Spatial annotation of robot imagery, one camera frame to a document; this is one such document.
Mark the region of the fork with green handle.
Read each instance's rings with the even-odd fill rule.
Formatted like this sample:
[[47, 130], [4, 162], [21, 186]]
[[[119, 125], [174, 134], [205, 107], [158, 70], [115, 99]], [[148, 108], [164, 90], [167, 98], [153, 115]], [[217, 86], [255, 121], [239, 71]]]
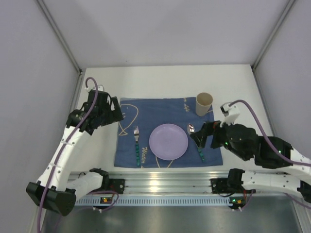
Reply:
[[137, 167], [140, 167], [140, 156], [139, 156], [139, 128], [138, 126], [134, 127], [134, 138], [135, 138], [135, 148], [136, 148], [136, 164]]

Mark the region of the spoon with green handle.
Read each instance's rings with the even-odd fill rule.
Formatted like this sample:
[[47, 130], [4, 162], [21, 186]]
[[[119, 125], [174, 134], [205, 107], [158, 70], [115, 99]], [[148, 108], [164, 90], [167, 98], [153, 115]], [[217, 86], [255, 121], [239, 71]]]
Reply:
[[[194, 128], [194, 126], [192, 124], [188, 124], [187, 125], [187, 132], [188, 132], [189, 135], [191, 135], [192, 133], [195, 133], [195, 128]], [[199, 147], [197, 147], [197, 150], [198, 150], [198, 153], [200, 155], [201, 161], [204, 163], [205, 162], [205, 157], [204, 157], [204, 155], [202, 153], [202, 150]]]

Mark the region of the blue cloth placemat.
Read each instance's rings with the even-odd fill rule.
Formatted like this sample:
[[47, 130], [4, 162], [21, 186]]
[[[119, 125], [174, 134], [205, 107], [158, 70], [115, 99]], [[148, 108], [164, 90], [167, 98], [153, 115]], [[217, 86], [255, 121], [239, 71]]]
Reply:
[[165, 161], [157, 158], [150, 150], [151, 132], [162, 124], [175, 124], [184, 131], [192, 124], [199, 131], [206, 121], [213, 121], [212, 108], [200, 117], [195, 112], [195, 97], [177, 99], [126, 99], [122, 98], [120, 107], [123, 120], [118, 125], [118, 139], [114, 166], [123, 168], [139, 168], [136, 164], [136, 148], [134, 127], [139, 128], [140, 168], [185, 168], [221, 166], [223, 159], [220, 149], [210, 148], [212, 137], [208, 137], [206, 146], [202, 148], [205, 162], [201, 161], [195, 142], [188, 137], [188, 149], [185, 154], [175, 160]]

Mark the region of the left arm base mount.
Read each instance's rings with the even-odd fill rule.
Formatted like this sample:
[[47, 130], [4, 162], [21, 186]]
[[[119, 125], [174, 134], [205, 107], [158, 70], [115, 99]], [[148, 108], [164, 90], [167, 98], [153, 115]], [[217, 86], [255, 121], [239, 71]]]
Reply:
[[125, 179], [109, 179], [108, 185], [104, 188], [99, 188], [91, 191], [91, 193], [103, 192], [103, 191], [114, 191], [118, 194], [123, 194], [125, 189]]

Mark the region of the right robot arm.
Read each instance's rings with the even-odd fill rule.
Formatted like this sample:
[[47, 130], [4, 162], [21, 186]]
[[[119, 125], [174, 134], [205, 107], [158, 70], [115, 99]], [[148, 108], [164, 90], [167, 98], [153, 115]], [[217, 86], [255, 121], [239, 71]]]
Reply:
[[268, 174], [232, 168], [225, 181], [212, 182], [214, 193], [250, 193], [259, 189], [311, 201], [311, 161], [281, 138], [260, 136], [253, 128], [220, 121], [207, 121], [199, 131], [188, 124], [187, 132], [199, 150], [211, 137], [212, 149], [223, 147], [243, 161], [253, 159], [256, 166], [274, 170]]

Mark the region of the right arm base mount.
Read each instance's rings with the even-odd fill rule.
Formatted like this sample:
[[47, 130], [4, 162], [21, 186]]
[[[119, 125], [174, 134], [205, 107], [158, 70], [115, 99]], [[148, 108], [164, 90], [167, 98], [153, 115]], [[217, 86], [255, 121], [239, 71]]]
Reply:
[[214, 178], [210, 180], [212, 194], [229, 197], [233, 194], [251, 194], [251, 190], [245, 189], [241, 182], [231, 182], [228, 178]]

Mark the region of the purple plate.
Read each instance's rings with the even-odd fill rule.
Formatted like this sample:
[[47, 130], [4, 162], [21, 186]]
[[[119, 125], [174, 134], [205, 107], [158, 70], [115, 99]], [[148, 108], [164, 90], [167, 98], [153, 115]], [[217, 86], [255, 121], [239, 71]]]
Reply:
[[188, 143], [186, 132], [175, 124], [162, 124], [149, 137], [151, 152], [165, 161], [182, 157], [188, 149]]

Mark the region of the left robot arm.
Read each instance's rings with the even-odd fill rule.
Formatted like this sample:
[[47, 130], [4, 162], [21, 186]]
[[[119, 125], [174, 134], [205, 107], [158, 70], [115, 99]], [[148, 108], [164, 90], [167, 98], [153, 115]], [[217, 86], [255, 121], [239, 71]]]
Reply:
[[92, 168], [81, 178], [69, 182], [72, 166], [93, 132], [123, 120], [117, 97], [92, 89], [80, 109], [69, 114], [62, 140], [46, 170], [36, 182], [30, 182], [26, 193], [37, 206], [67, 216], [77, 200], [93, 191], [106, 191], [108, 172]]

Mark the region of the beige cup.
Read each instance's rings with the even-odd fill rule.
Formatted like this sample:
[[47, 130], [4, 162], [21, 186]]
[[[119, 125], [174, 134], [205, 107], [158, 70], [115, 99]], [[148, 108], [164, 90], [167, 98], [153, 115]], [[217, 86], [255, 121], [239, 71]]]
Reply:
[[196, 114], [200, 117], [203, 117], [206, 115], [212, 106], [213, 103], [213, 97], [211, 94], [202, 92], [199, 93], [196, 96], [196, 105], [195, 105], [195, 111]]

